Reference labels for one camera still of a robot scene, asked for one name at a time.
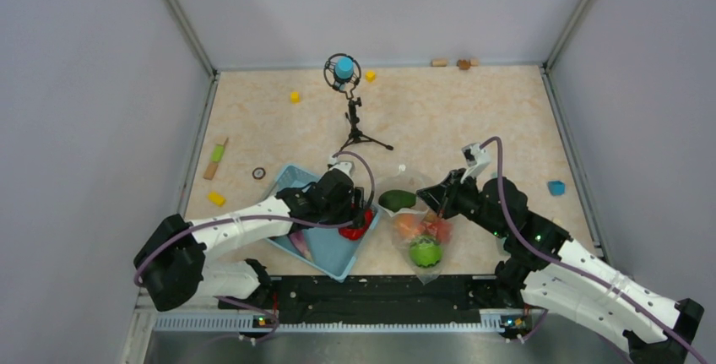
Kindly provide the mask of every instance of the tripod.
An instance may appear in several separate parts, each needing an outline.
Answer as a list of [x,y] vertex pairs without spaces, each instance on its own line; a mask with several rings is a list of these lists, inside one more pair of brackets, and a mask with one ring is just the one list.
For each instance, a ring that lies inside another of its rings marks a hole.
[[348,100],[348,112],[345,114],[345,118],[348,119],[348,122],[350,123],[350,132],[348,133],[348,140],[345,141],[345,143],[340,146],[339,151],[343,151],[346,147],[352,145],[352,144],[358,144],[358,143],[368,143],[373,142],[380,144],[382,147],[392,150],[393,146],[390,144],[385,144],[383,142],[377,141],[374,138],[370,136],[366,136],[363,134],[363,132],[358,128],[358,122],[360,122],[360,118],[358,117],[358,114],[355,110],[357,106],[363,106],[361,102],[361,98],[354,99],[350,98]]

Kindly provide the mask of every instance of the clear plastic bag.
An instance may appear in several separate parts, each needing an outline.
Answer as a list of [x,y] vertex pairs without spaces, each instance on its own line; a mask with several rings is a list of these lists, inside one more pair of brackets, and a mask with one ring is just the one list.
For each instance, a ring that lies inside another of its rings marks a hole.
[[[418,171],[399,166],[393,177],[377,184],[377,196],[400,189],[409,193],[429,187],[431,180]],[[388,215],[393,245],[413,269],[420,282],[427,284],[440,275],[442,261],[449,253],[453,225],[437,215],[419,198],[415,206],[397,212],[381,207]]]

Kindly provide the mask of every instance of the yellow cube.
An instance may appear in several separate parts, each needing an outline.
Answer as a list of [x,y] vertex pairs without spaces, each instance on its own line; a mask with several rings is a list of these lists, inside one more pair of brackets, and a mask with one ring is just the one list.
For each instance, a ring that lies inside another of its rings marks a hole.
[[210,192],[207,198],[209,198],[209,201],[216,204],[216,206],[223,206],[226,202],[226,198],[222,197],[221,195],[219,195],[219,193],[216,193],[214,191]]

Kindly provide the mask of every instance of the blue plastic bin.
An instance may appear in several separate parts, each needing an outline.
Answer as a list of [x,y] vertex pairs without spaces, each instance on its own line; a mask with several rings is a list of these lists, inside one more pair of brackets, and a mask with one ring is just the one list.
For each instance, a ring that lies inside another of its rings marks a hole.
[[[284,166],[279,175],[275,178],[274,185],[268,189],[263,199],[275,195],[278,191],[288,187],[303,187],[309,182],[316,182],[319,176],[299,166],[288,164]],[[326,273],[329,277],[343,282],[355,264],[355,254],[358,248],[376,228],[381,218],[381,211],[374,205],[373,221],[366,233],[359,240],[351,241],[339,235],[338,229],[312,228],[304,231],[306,242],[311,249],[313,263],[303,258],[301,253],[293,247],[288,236],[266,239],[281,250],[291,253],[304,263],[315,267]]]

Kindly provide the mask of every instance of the wooden tabletop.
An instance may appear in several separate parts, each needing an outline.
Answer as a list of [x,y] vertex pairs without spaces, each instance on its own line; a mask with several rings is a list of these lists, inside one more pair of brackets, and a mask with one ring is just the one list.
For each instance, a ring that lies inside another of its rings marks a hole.
[[[367,159],[377,178],[392,176],[405,164],[435,183],[465,166],[460,149],[490,136],[502,137],[505,176],[529,197],[529,207],[557,218],[589,250],[593,250],[572,174],[555,119],[536,66],[447,68],[376,68],[372,83],[365,79],[355,91],[364,133],[395,146],[350,146]],[[301,102],[290,102],[298,91]],[[347,139],[347,101],[323,81],[321,70],[222,73],[187,206],[187,219],[222,215],[259,201],[282,166],[303,166],[317,174],[328,156]],[[223,159],[213,180],[202,178],[214,141],[227,135]],[[488,149],[496,160],[496,148]],[[263,167],[263,180],[252,171]],[[496,164],[478,177],[482,185]],[[549,180],[561,180],[567,192],[553,197]],[[369,187],[356,163],[356,185]],[[226,198],[223,207],[207,199],[210,191]],[[506,256],[487,231],[462,217],[453,218],[454,237],[443,260],[444,274],[489,274]],[[412,274],[391,243],[392,227],[378,225],[361,247],[351,274]],[[255,258],[270,274],[321,274],[288,253],[255,242],[225,256]]]

